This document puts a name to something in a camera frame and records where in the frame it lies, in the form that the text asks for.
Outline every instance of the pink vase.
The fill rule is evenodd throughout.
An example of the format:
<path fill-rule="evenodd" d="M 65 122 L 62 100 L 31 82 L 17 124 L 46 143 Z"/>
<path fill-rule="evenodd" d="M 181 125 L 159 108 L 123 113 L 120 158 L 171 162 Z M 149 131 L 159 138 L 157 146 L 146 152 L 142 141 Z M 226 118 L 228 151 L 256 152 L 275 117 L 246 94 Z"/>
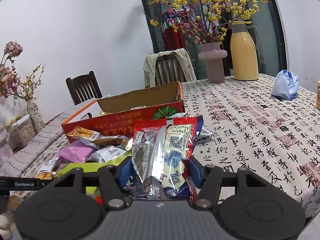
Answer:
<path fill-rule="evenodd" d="M 220 49 L 218 42 L 202 44 L 203 51 L 198 54 L 199 59 L 205 61 L 207 67 L 207 75 L 210 83 L 224 82 L 224 70 L 222 59 L 228 53 Z"/>

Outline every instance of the glass door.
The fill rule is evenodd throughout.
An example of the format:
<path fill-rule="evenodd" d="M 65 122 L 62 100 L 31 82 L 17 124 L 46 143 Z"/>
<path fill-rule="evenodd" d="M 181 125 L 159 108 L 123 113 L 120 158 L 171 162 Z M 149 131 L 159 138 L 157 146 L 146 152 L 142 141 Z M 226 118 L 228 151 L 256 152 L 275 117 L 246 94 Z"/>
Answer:
<path fill-rule="evenodd" d="M 149 24 L 150 19 L 160 19 L 161 13 L 167 8 L 161 4 L 148 4 L 150 0 L 142 0 L 145 9 L 145 14 Z M 282 69 L 287 69 L 286 50 L 284 43 L 284 33 L 282 30 L 279 11 L 276 7 L 275 0 L 268 0 L 268 3 L 259 3 L 260 11 L 252 15 L 252 22 L 259 30 L 260 45 L 257 48 L 257 58 L 259 73 L 276 76 Z M 159 26 L 149 24 L 151 40 L 154 47 L 154 53 L 160 51 L 171 50 L 167 48 L 166 35 L 164 29 Z M 254 42 L 256 42 L 255 33 L 253 30 L 248 30 Z M 232 57 L 230 52 L 231 30 L 228 30 L 221 47 L 228 52 L 228 56 L 224 59 L 225 76 L 232 74 Z M 206 79 L 206 68 L 202 60 L 198 59 L 198 54 L 202 51 L 201 45 L 194 43 L 194 38 L 183 34 L 185 49 L 187 50 L 193 69 L 198 80 Z"/>

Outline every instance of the beige jacket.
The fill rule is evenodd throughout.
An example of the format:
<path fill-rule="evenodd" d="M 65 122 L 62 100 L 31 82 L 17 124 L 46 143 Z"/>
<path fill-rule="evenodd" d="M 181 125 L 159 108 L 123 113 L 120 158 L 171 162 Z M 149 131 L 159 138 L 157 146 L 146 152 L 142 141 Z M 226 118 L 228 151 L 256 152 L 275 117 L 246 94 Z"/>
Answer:
<path fill-rule="evenodd" d="M 183 73 L 187 81 L 195 81 L 196 75 L 192 67 L 192 63 L 190 61 L 190 57 L 185 49 L 177 49 L 171 51 L 162 51 L 157 54 L 147 55 L 146 60 L 144 62 L 143 71 L 144 71 L 144 82 L 145 87 L 155 87 L 156 86 L 156 61 L 158 57 L 163 55 L 171 55 L 175 54 L 177 60 L 181 64 Z"/>

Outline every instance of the red snack packet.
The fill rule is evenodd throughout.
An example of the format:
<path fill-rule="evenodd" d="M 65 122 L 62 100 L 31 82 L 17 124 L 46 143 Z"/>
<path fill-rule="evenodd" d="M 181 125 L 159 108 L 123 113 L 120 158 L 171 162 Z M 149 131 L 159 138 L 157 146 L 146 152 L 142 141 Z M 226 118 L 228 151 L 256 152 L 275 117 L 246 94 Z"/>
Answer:
<path fill-rule="evenodd" d="M 132 163 L 148 199 L 193 200 L 185 164 L 202 125 L 202 116 L 135 123 Z"/>

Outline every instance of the pink snack packet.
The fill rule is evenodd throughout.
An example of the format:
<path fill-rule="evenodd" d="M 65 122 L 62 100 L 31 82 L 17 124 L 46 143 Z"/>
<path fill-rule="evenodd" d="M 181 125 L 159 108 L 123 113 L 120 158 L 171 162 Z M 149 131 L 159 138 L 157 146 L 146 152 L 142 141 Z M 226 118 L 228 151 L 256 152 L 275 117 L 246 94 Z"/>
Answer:
<path fill-rule="evenodd" d="M 87 146 L 79 140 L 67 145 L 60 150 L 59 155 L 62 161 L 70 161 L 73 163 L 85 163 L 89 160 L 90 155 L 97 149 Z"/>

